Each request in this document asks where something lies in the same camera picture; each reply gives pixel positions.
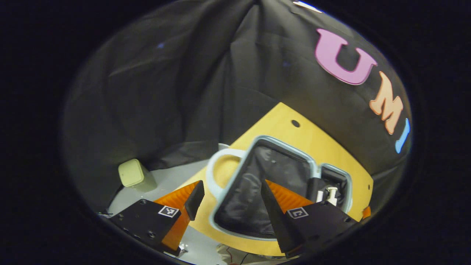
foam letter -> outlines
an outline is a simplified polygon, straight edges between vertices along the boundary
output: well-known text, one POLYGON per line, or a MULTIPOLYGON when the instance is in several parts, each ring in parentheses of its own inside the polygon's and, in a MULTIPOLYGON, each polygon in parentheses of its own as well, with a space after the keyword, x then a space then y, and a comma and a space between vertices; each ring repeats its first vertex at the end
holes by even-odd
POLYGON ((406 126, 404 127, 404 130, 402 131, 401 137, 399 140, 396 141, 396 153, 400 153, 402 146, 404 146, 404 143, 406 142, 407 136, 409 135, 409 132, 411 131, 411 126, 409 124, 409 119, 406 118, 406 126))
POLYGON ((399 96, 392 100, 392 85, 389 78, 381 71, 380 76, 381 87, 376 99, 370 101, 370 108, 376 115, 382 113, 381 120, 386 120, 386 118, 389 117, 384 125, 389 134, 393 134, 404 106, 402 105, 402 100, 399 96))
POLYGON ((373 65, 377 66, 378 63, 365 51, 356 48, 356 51, 360 54, 357 66, 353 71, 345 70, 337 63, 337 56, 342 45, 347 45, 348 42, 324 29, 317 29, 317 32, 321 36, 317 42, 315 56, 322 68, 345 83, 352 85, 363 84, 370 75, 373 65))

blue letter i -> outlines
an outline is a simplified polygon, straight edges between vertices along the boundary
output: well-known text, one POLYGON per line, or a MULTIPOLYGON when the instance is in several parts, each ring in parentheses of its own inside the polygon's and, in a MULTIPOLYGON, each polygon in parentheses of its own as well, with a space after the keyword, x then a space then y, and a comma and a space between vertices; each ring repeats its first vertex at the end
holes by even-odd
POLYGON ((401 138, 396 141, 396 152, 400 153, 402 146, 406 142, 407 136, 409 135, 409 132, 411 131, 411 127, 409 124, 409 119, 406 118, 406 126, 404 127, 404 131, 401 134, 401 138))

pink letter u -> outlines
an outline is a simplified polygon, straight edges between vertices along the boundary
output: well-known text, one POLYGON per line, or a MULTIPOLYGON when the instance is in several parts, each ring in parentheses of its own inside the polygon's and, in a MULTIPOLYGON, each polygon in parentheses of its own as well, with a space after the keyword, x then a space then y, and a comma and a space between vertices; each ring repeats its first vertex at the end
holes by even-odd
POLYGON ((315 56, 322 68, 345 83, 352 85, 363 84, 370 75, 373 65, 378 65, 377 62, 365 51, 356 48, 356 51, 360 54, 357 66, 355 70, 347 71, 337 63, 337 56, 342 45, 348 45, 348 42, 324 29, 317 29, 317 32, 321 36, 317 43, 315 56))

small beige box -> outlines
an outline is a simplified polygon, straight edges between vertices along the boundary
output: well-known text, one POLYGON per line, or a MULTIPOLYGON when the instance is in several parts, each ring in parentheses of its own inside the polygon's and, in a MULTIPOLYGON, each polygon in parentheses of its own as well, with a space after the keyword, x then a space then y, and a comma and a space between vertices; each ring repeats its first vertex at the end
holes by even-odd
POLYGON ((137 159, 119 165, 118 173, 124 187, 140 192, 149 192, 157 188, 152 174, 137 159))

orange soft finger pad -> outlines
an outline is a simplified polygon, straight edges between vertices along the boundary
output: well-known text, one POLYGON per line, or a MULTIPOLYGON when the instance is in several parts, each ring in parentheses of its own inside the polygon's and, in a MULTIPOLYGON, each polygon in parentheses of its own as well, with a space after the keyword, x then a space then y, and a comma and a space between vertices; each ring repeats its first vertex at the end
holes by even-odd
POLYGON ((363 210, 363 219, 371 216, 371 208, 368 206, 363 210))
POLYGON ((304 198, 298 193, 291 191, 281 185, 278 185, 269 180, 265 180, 271 189, 271 192, 276 198, 283 213, 286 213, 289 209, 299 208, 313 204, 312 201, 304 198))
POLYGON ((188 216, 187 209, 185 208, 185 203, 188 200, 190 194, 193 192, 193 189, 200 181, 196 181, 190 185, 175 190, 174 192, 171 192, 154 201, 158 204, 177 208, 181 212, 180 217, 176 220, 170 231, 162 239, 162 244, 173 250, 178 249, 183 234, 185 233, 188 224, 190 223, 190 217, 188 216))

